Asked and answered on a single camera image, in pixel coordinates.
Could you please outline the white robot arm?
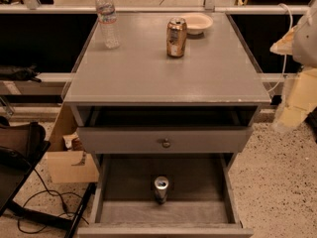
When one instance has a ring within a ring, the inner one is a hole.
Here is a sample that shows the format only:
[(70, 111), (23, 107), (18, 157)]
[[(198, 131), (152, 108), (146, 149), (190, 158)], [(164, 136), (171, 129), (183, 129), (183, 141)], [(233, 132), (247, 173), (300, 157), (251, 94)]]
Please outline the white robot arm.
[(283, 84), (272, 128), (279, 133), (296, 129), (317, 108), (317, 8), (311, 7), (270, 49), (289, 55), (302, 65), (290, 81)]

